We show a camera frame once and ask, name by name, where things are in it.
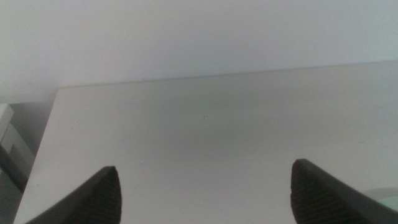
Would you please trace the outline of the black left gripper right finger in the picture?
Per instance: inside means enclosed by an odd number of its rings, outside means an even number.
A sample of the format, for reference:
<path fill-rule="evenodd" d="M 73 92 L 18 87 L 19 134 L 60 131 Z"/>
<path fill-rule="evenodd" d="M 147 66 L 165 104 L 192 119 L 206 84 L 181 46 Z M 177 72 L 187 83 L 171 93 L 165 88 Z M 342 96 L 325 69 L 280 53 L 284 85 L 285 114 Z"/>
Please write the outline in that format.
<path fill-rule="evenodd" d="M 314 163 L 292 165 L 290 206 L 297 223 L 397 224 L 393 210 L 346 185 Z"/>

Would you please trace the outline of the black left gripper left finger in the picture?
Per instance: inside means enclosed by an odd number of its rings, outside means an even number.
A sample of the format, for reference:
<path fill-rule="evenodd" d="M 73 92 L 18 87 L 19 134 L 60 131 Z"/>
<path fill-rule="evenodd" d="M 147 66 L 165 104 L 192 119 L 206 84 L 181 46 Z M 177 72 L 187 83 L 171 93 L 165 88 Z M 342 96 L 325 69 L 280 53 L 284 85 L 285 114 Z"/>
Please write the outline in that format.
<path fill-rule="evenodd" d="M 122 194 L 114 166 L 106 166 L 28 224 L 119 224 Z"/>

